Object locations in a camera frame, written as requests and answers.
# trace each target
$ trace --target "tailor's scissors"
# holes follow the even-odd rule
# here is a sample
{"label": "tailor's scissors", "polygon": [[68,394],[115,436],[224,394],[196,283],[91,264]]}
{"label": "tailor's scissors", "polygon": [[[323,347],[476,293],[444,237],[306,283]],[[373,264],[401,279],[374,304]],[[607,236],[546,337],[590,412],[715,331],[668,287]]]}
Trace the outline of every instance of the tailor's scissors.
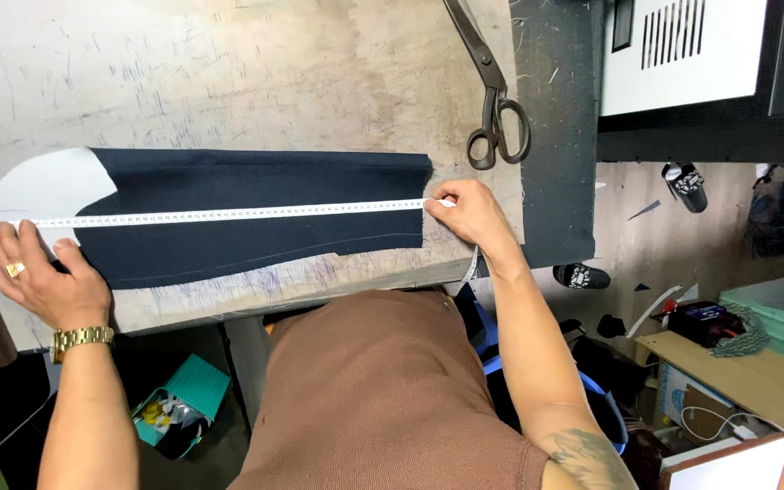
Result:
{"label": "tailor's scissors", "polygon": [[[525,109],[515,100],[507,98],[507,82],[498,67],[492,51],[483,40],[479,27],[476,25],[473,14],[466,0],[443,0],[450,12],[453,23],[462,36],[464,45],[467,46],[470,57],[474,60],[476,70],[486,85],[486,99],[483,105],[483,127],[477,129],[468,137],[468,162],[477,170],[488,170],[495,167],[495,148],[501,153],[501,158],[507,163],[519,163],[528,154],[531,145],[531,127]],[[519,119],[519,151],[509,154],[507,140],[504,136],[504,126],[501,123],[501,111],[510,109]],[[477,139],[485,139],[489,144],[486,156],[475,159],[471,155],[471,148]]]}

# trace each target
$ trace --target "watch strap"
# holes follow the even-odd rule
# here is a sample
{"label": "watch strap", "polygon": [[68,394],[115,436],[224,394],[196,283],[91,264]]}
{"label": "watch strap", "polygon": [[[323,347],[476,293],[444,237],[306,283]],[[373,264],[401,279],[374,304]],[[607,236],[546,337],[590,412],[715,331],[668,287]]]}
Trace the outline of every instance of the watch strap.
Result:
{"label": "watch strap", "polygon": [[114,329],[106,326],[93,326],[75,328],[73,330],[53,332],[53,355],[51,360],[59,364],[63,354],[75,345],[82,343],[111,343],[114,339]]}

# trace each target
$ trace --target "wooden tabletop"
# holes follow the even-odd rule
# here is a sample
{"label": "wooden tabletop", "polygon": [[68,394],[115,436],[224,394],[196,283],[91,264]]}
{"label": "wooden tabletop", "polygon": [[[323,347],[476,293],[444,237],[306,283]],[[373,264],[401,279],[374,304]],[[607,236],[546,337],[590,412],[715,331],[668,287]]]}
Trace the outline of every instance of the wooden tabletop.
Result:
{"label": "wooden tabletop", "polygon": [[643,350],[680,368],[735,404],[784,428],[784,356],[772,349],[738,358],[714,358],[709,350],[665,331],[636,339]]}

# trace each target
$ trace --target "left hand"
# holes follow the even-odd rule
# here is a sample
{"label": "left hand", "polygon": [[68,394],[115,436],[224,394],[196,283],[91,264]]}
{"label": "left hand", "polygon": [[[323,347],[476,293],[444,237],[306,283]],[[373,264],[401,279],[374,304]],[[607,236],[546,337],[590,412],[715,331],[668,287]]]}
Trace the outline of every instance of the left hand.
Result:
{"label": "left hand", "polygon": [[[21,221],[18,237],[10,223],[0,221],[0,290],[55,329],[107,326],[111,291],[102,276],[73,240],[58,240],[53,252],[71,274],[61,274],[47,262],[35,223]],[[16,277],[5,268],[13,263],[25,266]]]}

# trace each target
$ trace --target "white measuring tape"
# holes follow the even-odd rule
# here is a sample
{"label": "white measuring tape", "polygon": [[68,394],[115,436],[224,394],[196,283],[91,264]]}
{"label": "white measuring tape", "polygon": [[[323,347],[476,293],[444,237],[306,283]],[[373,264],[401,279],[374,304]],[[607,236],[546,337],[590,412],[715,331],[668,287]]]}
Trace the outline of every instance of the white measuring tape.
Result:
{"label": "white measuring tape", "polygon": [[[338,204],[310,204],[307,206],[252,207],[239,209],[207,209],[204,211],[171,211],[166,213],[141,213],[136,215],[71,216],[65,218],[29,219],[39,229],[49,228],[106,228],[171,223],[194,223],[202,221],[262,220],[266,218],[289,218],[292,216],[347,215],[352,213],[376,213],[422,209],[428,199],[404,199],[397,201],[343,202]],[[440,201],[443,206],[456,206],[450,201]],[[15,227],[20,220],[8,221]],[[463,281],[470,280],[476,271],[478,248],[474,247]]]}

